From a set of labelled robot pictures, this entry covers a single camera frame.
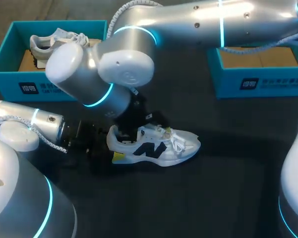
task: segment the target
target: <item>white sneaker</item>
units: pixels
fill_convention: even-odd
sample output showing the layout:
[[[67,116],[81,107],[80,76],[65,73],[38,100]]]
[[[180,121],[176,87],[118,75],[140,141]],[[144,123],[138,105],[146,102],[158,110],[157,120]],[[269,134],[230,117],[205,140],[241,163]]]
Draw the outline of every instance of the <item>white sneaker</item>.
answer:
[[[115,152],[113,164],[149,161],[163,167],[177,165],[193,157],[201,145],[198,136],[191,132],[153,125],[140,127],[133,143],[119,142],[118,135],[118,128],[113,125],[107,134],[107,146]]]
[[[52,35],[46,37],[31,36],[30,49],[37,60],[37,68],[45,68],[46,63],[55,49],[68,42],[76,42],[82,47],[89,46],[89,39],[83,33],[76,34],[58,28]]]

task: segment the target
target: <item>teal shoebox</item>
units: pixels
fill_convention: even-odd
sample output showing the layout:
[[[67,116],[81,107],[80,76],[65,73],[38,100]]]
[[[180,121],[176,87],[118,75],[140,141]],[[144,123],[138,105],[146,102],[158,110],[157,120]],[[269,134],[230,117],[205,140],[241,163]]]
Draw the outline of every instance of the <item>teal shoebox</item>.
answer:
[[[104,40],[107,22],[99,21],[15,21],[0,47],[0,92],[10,102],[75,101],[51,84],[44,71],[19,72],[31,35],[49,36],[57,28]]]
[[[216,97],[223,99],[298,96],[298,46],[277,47],[272,50],[270,55],[269,52],[265,52],[252,58],[238,58],[244,57],[238,55],[231,57],[232,54],[223,53],[219,49],[208,50],[208,64]],[[258,67],[225,66],[234,64],[234,60],[242,65],[245,63]]]

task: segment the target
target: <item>screw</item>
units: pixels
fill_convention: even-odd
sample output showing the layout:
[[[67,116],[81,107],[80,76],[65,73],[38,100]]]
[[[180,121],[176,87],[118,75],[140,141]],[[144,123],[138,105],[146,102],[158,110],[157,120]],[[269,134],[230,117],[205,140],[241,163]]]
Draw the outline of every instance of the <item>screw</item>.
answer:
[[[54,122],[56,119],[54,117],[49,117],[49,121]]]

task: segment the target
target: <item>white coiled cable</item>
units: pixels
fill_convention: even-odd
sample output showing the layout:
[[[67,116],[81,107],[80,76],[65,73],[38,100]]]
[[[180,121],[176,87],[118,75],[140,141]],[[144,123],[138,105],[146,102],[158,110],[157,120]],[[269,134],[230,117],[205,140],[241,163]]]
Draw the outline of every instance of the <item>white coiled cable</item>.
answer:
[[[130,2],[127,2],[126,4],[124,4],[121,8],[119,8],[119,10],[114,14],[109,27],[108,27],[108,32],[107,32],[107,39],[109,37],[111,37],[115,23],[117,21],[117,19],[120,17],[121,14],[123,14],[126,10],[128,10],[130,7],[132,6],[136,6],[136,5],[144,5],[144,6],[162,6],[161,4],[151,1],[151,0],[133,0]]]
[[[295,35],[292,35],[292,36],[288,36],[288,37],[286,37],[282,40],[279,40],[277,42],[272,42],[272,43],[267,44],[265,46],[256,47],[256,48],[253,48],[253,49],[250,49],[250,50],[238,51],[238,50],[234,50],[234,49],[230,49],[230,48],[226,48],[226,47],[220,48],[220,50],[231,53],[231,54],[249,55],[249,54],[255,54],[255,53],[258,53],[258,52],[266,51],[269,48],[276,47],[276,46],[279,46],[279,45],[283,45],[283,44],[285,44],[287,42],[290,42],[292,40],[295,40],[295,39],[298,39],[298,33],[295,34]]]
[[[50,142],[47,138],[45,138],[33,125],[31,125],[31,122],[29,122],[28,120],[25,120],[25,119],[23,119],[21,117],[17,117],[17,116],[4,116],[4,117],[0,117],[0,124],[2,124],[4,121],[7,121],[7,120],[16,120],[22,124],[25,124],[26,126],[29,127],[29,129],[31,131],[36,133],[45,144],[47,144],[48,146],[51,146],[52,148],[54,148],[56,150],[63,152],[63,153],[67,153],[67,150],[65,148],[55,145],[52,142]]]

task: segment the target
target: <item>new balance logo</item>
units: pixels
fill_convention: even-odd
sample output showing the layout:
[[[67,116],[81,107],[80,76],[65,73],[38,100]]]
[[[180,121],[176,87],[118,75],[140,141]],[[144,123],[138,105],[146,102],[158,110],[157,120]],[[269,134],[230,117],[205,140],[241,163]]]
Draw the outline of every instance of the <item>new balance logo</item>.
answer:
[[[154,150],[154,143],[146,142],[143,143],[133,154],[139,156],[145,153],[145,156],[147,157],[158,159],[166,149],[167,147],[163,142],[160,143],[156,150]]]

